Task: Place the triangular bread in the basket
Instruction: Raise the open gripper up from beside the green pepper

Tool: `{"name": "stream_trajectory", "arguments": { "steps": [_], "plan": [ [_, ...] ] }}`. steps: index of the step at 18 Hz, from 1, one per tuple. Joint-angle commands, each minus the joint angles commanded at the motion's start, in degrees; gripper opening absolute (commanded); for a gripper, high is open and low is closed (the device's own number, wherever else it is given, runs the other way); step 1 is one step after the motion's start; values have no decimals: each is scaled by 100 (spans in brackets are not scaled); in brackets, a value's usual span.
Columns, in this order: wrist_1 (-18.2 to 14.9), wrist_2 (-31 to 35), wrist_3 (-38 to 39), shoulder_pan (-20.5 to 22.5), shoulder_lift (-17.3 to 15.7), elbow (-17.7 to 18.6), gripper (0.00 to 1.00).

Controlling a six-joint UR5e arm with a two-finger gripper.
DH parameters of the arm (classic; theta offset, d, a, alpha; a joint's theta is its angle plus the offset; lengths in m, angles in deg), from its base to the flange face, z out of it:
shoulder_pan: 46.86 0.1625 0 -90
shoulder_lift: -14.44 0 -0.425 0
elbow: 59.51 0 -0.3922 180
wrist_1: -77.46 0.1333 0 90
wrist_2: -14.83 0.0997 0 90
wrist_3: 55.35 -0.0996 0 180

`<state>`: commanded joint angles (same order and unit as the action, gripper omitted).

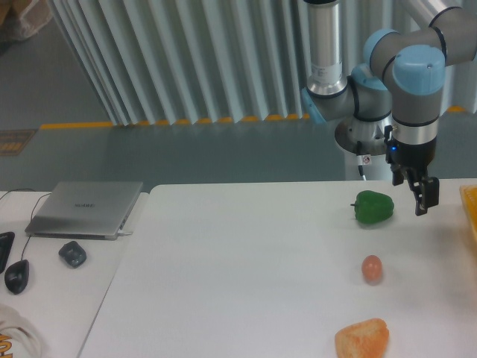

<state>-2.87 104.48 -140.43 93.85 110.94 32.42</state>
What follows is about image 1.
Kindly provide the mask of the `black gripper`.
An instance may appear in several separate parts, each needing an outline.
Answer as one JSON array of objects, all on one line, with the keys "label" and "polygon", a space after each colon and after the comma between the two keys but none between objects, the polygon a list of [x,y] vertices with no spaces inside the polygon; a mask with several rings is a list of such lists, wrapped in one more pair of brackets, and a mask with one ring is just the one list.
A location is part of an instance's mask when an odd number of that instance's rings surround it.
[{"label": "black gripper", "polygon": [[398,186],[407,179],[416,202],[416,216],[427,214],[430,207],[439,204],[439,179],[428,174],[436,145],[436,125],[385,127],[385,160],[391,166],[392,184]]}]

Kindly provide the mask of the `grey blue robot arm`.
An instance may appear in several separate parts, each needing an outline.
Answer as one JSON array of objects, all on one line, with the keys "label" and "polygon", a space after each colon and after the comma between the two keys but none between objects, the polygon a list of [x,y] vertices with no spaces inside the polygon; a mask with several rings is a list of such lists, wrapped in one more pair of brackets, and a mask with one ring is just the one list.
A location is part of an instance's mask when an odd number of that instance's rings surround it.
[{"label": "grey blue robot arm", "polygon": [[312,73],[302,101],[315,122],[342,121],[335,139],[343,149],[357,157],[385,155],[393,184],[409,185],[415,212],[423,215],[439,202],[439,180],[427,168],[446,68],[476,59],[476,15],[454,1],[404,1],[403,7],[418,30],[374,32],[363,63],[345,75],[340,2],[306,2]]}]

